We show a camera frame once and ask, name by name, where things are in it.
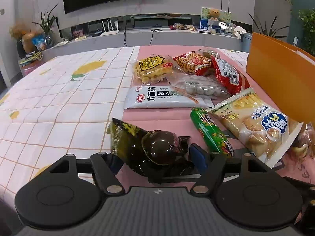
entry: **tablecloth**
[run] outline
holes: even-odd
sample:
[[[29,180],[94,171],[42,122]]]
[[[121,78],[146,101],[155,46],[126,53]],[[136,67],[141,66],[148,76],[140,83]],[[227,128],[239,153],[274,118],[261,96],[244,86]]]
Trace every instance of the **tablecloth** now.
[[[112,117],[124,118],[146,130],[188,134],[204,146],[190,122],[189,109],[123,110],[133,75],[129,62],[151,53],[178,56],[199,48],[202,47],[125,47],[60,56],[21,79],[0,100],[0,198],[14,208],[17,191],[39,169],[67,153],[83,159],[99,151],[110,152],[105,130]],[[223,59],[245,70],[248,53],[218,51]],[[245,76],[261,98],[276,107],[246,73]],[[311,174],[310,164],[297,170],[295,164],[288,163],[283,175],[300,179],[300,169],[301,173]],[[79,177],[93,182],[91,174]],[[125,165],[117,177],[126,189],[129,185],[150,185]]]

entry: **vase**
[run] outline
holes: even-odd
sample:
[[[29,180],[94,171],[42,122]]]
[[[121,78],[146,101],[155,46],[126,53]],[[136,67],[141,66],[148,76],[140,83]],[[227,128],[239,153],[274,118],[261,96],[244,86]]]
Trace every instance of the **vase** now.
[[[50,35],[46,35],[45,37],[45,43],[46,43],[46,48],[49,49],[53,46],[53,40],[51,39]]]
[[[18,50],[18,55],[19,55],[20,58],[26,57],[26,52],[25,52],[25,50],[23,48],[23,44],[22,44],[21,38],[16,41],[16,49]]]

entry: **teddy bear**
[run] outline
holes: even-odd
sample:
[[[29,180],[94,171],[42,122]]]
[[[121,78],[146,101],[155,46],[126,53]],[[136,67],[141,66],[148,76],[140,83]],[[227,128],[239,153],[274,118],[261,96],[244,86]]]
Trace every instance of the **teddy bear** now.
[[[209,11],[209,14],[207,15],[207,17],[212,20],[218,19],[219,16],[220,16],[220,11],[216,9],[211,9]]]

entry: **orange box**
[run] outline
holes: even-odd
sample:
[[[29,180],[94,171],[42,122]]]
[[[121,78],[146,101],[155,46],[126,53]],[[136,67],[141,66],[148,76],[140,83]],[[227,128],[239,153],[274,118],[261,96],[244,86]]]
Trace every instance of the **orange box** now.
[[[315,57],[253,33],[246,72],[287,116],[315,125]]]

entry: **red snack bag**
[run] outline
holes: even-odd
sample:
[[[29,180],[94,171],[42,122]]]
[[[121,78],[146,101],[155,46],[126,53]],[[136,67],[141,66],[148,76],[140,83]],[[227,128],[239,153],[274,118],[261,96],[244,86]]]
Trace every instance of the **red snack bag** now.
[[[213,71],[211,59],[197,54],[196,51],[185,53],[173,59],[188,75],[206,76]]]
[[[211,56],[212,66],[215,69],[216,79],[222,83],[231,95],[240,93],[250,87],[245,76],[223,59]]]

